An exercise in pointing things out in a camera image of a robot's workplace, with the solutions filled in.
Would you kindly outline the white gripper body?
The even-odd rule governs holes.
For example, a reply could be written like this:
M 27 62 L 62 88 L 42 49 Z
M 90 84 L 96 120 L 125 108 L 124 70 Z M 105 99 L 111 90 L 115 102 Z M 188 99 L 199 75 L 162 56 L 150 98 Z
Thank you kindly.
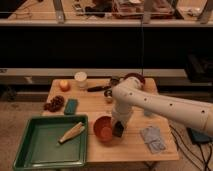
M 112 109 L 112 125 L 115 125 L 117 122 L 120 122 L 121 125 L 126 128 L 127 123 L 131 117 L 131 113 L 119 113 L 115 109 Z

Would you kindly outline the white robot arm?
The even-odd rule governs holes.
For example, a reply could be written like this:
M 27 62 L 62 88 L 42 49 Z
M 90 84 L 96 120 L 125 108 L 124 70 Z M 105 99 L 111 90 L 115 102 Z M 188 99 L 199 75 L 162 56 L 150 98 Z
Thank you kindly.
M 112 116 L 126 126 L 136 106 L 151 113 L 213 137 L 213 104 L 182 98 L 152 94 L 141 90 L 142 83 L 136 77 L 128 77 L 112 88 L 116 100 Z

